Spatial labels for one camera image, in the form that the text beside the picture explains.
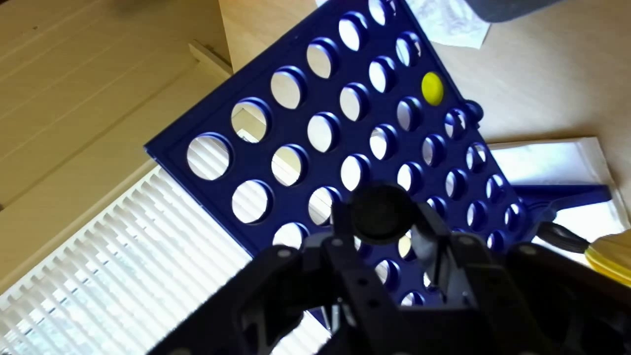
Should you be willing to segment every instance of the blue plastic board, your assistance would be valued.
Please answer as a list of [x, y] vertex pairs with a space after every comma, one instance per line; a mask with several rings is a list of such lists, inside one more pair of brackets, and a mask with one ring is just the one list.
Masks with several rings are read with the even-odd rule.
[[[478, 119], [480, 108], [458, 94], [403, 1], [330, 0], [157, 133], [147, 151], [251, 254], [285, 222], [303, 234], [322, 228], [324, 214], [311, 220], [311, 192], [324, 187], [330, 198], [348, 198], [356, 181], [401, 183], [453, 230], [470, 230], [500, 252], [531, 236], [535, 210], [506, 183]], [[206, 153], [210, 175], [188, 159], [200, 145], [196, 159]], [[295, 153], [301, 165], [293, 185], [291, 173], [273, 175], [279, 147], [283, 161]], [[238, 218], [236, 188], [267, 196], [259, 218]], [[389, 269], [393, 299], [429, 297], [413, 256], [399, 248], [360, 246], [360, 254]]]

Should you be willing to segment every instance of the connect four game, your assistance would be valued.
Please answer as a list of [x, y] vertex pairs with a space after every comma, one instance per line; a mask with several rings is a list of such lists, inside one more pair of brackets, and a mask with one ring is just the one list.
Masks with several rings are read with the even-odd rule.
[[[374, 181], [502, 252], [531, 236], [533, 216], [480, 117], [403, 0], [330, 0], [145, 147], [251, 254], [299, 248], [332, 200]], [[427, 301], [409, 236], [354, 246], [395, 301]]]

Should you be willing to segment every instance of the yellow object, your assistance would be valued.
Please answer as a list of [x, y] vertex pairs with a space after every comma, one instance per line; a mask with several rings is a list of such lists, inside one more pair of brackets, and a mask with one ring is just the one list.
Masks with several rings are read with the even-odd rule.
[[445, 84], [437, 72], [429, 70], [419, 80], [419, 92], [427, 104], [437, 106], [445, 98]]
[[631, 230], [597, 238], [585, 256], [593, 269], [631, 287]]

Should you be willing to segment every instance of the wooden floor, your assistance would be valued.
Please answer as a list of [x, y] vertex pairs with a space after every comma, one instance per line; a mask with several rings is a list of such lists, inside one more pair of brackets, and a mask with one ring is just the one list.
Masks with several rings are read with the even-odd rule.
[[[313, 0], [222, 0], [232, 64], [313, 7]], [[631, 204], [628, 15], [626, 0], [565, 0], [492, 25], [478, 50], [437, 45], [437, 52], [460, 92], [482, 104], [486, 139], [597, 135]]]

